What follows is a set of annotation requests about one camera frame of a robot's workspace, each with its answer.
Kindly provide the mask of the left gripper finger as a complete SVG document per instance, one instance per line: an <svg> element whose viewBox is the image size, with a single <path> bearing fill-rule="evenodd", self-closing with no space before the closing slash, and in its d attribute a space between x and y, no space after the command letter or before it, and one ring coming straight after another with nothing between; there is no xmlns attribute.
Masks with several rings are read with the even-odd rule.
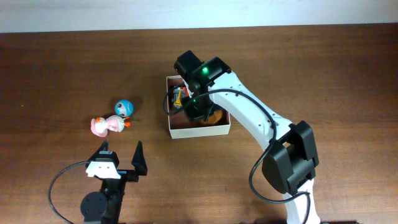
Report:
<svg viewBox="0 0 398 224"><path fill-rule="evenodd" d="M141 141L138 141L136 150L132 157L131 164L134 166L134 170L137 175L147 175L147 164L144 157L143 145Z"/></svg>
<svg viewBox="0 0 398 224"><path fill-rule="evenodd" d="M109 162L108 142L104 141L98 150L88 159L89 161Z"/></svg>

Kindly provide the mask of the pink white duck toy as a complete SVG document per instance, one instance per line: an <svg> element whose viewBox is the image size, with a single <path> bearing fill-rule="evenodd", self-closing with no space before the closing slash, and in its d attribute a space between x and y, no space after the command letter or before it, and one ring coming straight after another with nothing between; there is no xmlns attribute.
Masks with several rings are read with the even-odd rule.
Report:
<svg viewBox="0 0 398 224"><path fill-rule="evenodd" d="M93 118L91 120L91 132L101 138L107 136L108 131L120 133L125 127L130 127L129 117L122 118L118 115L112 115L108 118Z"/></svg>

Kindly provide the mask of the brown plush bear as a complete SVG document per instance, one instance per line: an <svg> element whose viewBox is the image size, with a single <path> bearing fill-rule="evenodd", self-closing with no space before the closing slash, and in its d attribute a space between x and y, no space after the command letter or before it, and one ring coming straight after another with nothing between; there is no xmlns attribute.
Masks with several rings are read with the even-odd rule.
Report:
<svg viewBox="0 0 398 224"><path fill-rule="evenodd" d="M223 110L216 110L211 116L208 117L207 120L202 119L199 121L199 123L204 126L213 126L219 123L223 119L223 116Z"/></svg>

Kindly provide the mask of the grey red toy truck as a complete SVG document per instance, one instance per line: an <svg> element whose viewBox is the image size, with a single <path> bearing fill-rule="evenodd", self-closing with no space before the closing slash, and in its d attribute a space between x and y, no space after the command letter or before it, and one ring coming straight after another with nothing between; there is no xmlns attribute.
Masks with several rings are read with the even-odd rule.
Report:
<svg viewBox="0 0 398 224"><path fill-rule="evenodd" d="M172 96L172 108L174 110L182 107L182 98L185 98L187 94L186 89L186 87L177 87L176 89L174 89Z"/></svg>

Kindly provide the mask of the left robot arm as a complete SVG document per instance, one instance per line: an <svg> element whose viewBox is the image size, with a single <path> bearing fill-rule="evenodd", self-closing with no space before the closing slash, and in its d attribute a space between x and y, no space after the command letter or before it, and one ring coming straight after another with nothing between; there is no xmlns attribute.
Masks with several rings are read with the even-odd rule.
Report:
<svg viewBox="0 0 398 224"><path fill-rule="evenodd" d="M118 169L118 156L108 150L107 141L88 159L86 173L88 177L99 179L101 188L87 194L81 201L80 210L85 223L118 224L126 184L138 182L140 176L147 174L141 141L137 143L131 164L133 170Z"/></svg>

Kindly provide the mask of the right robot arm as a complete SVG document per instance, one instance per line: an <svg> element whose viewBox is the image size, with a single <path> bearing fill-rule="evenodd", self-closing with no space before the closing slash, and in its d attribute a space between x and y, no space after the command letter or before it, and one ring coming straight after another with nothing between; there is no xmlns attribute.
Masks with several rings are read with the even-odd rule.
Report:
<svg viewBox="0 0 398 224"><path fill-rule="evenodd" d="M305 121L294 124L266 106L219 57L201 61L188 50L177 57L174 69L188 96L181 110L190 121L206 121L218 108L234 116L254 137L263 153L257 168L283 198L287 223L320 223L313 198L315 168L319 164L313 129Z"/></svg>

